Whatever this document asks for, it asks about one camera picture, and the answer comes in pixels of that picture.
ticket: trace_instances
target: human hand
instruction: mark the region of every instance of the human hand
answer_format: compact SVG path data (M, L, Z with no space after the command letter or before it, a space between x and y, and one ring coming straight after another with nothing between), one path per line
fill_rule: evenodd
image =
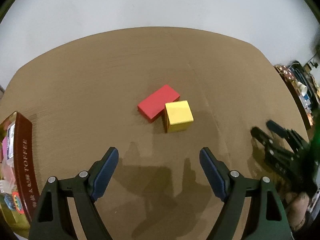
M289 225L293 231L298 231L305 223L305 214L310 198L305 192L299 194L288 192L285 194L285 200L288 203L286 213Z

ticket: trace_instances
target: red block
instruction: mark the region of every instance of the red block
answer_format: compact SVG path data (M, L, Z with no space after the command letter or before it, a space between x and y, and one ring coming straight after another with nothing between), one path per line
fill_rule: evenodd
M164 85L162 88L141 101L138 104L138 110L148 119L149 122L153 122L162 114L165 103L178 101L179 98L180 95L175 90L168 85Z

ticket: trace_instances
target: cluttered items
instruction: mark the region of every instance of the cluttered items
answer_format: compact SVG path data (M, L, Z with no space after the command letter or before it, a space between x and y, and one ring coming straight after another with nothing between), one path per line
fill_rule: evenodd
M14 112L0 125L0 141L0 212L14 233L27 238L39 199L31 122Z
M193 122L187 100L179 101L180 95L169 85L164 85L138 104L138 111L153 122L161 115L164 117L166 132L186 130Z
M314 111L320 106L320 88L305 67L296 60L289 66L274 66L290 91L308 131L314 125Z

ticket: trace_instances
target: wooden block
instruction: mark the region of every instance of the wooden block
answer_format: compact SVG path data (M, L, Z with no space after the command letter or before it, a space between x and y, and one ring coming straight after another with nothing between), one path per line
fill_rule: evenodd
M188 101L165 104L165 125L167 132L185 130L193 122Z
M138 104L139 112L153 122L164 110L165 103L178 101L180 95L169 85L164 85Z

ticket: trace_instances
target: brown tabletop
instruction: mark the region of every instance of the brown tabletop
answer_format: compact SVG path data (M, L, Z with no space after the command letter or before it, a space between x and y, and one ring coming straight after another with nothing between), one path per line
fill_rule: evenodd
M194 122L186 131L166 134L161 118L150 124L137 111L165 84L189 102ZM73 177L110 146L119 150L116 171L96 203L115 240L206 239L222 203L201 169L202 147L230 169L260 178L272 175L252 156L252 126L267 131L265 122L273 119L307 139L290 92L258 49L184 28L124 29L57 47L15 74L0 120L13 111L33 124L40 190L48 177ZM85 239L74 203L71 212Z

